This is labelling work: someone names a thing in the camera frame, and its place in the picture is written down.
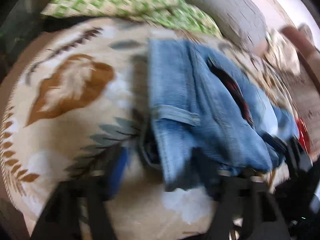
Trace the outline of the blue denim jeans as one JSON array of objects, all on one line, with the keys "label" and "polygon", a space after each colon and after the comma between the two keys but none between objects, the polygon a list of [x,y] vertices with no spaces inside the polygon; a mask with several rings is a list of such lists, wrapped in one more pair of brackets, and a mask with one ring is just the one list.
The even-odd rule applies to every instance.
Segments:
[{"label": "blue denim jeans", "polygon": [[298,135],[293,115],[272,105],[262,89],[220,52],[188,40],[149,41],[149,120],[165,189],[204,185],[213,192],[219,172],[269,172],[283,155],[267,135]]}]

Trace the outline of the leaf patterned beige blanket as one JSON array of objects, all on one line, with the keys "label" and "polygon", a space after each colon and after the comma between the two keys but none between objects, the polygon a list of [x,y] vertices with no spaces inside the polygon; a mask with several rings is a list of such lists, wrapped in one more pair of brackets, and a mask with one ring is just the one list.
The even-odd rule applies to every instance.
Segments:
[{"label": "leaf patterned beige blanket", "polygon": [[100,18],[77,24],[31,56],[12,88],[1,131],[1,169],[27,230],[57,184],[100,171],[104,152],[122,144],[128,157],[120,192],[107,202],[119,239],[179,239],[208,227],[214,204],[203,188],[166,192],[162,175],[137,154],[148,116],[148,42],[189,40],[235,62],[258,88],[257,131],[298,134],[291,96],[277,71],[223,38],[146,23]]}]

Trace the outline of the red plastic bag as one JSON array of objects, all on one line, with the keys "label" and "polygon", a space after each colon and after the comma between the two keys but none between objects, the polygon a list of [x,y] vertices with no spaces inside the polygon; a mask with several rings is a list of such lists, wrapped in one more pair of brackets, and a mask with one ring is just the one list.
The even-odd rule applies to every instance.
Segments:
[{"label": "red plastic bag", "polygon": [[304,121],[301,118],[296,119],[296,124],[299,131],[299,142],[304,148],[304,150],[309,154],[311,151],[311,144],[310,144],[310,138],[308,134],[308,130],[306,128],[306,125]]}]

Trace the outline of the cream crumpled cloth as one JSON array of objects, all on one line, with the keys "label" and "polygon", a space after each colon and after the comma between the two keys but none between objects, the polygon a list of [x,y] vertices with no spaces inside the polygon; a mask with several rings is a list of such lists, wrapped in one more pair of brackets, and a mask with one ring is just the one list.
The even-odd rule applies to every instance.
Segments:
[{"label": "cream crumpled cloth", "polygon": [[266,61],[279,72],[299,75],[300,62],[295,46],[276,29],[268,29],[265,37],[268,43],[264,52]]}]

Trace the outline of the grey quilted pillow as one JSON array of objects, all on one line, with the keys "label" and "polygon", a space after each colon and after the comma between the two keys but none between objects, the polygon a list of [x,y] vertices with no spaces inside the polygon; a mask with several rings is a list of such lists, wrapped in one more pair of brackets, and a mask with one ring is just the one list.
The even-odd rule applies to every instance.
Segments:
[{"label": "grey quilted pillow", "polygon": [[207,13],[235,45],[252,51],[265,38],[266,21],[251,0],[185,0]]}]

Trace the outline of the green checkered quilt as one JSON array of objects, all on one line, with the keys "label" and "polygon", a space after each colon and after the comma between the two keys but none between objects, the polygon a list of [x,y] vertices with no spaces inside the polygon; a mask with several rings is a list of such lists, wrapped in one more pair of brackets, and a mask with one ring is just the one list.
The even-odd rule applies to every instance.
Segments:
[{"label": "green checkered quilt", "polygon": [[185,0],[51,0],[43,16],[110,16],[221,37],[214,20]]}]

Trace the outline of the striped brown bedsheet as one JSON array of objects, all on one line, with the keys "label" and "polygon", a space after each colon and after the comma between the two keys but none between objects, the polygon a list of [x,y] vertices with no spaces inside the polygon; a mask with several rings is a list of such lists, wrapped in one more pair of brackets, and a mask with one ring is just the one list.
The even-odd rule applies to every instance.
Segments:
[{"label": "striped brown bedsheet", "polygon": [[278,69],[277,74],[289,92],[295,117],[301,118],[310,137],[319,136],[319,92],[311,77],[300,64],[300,72]]}]

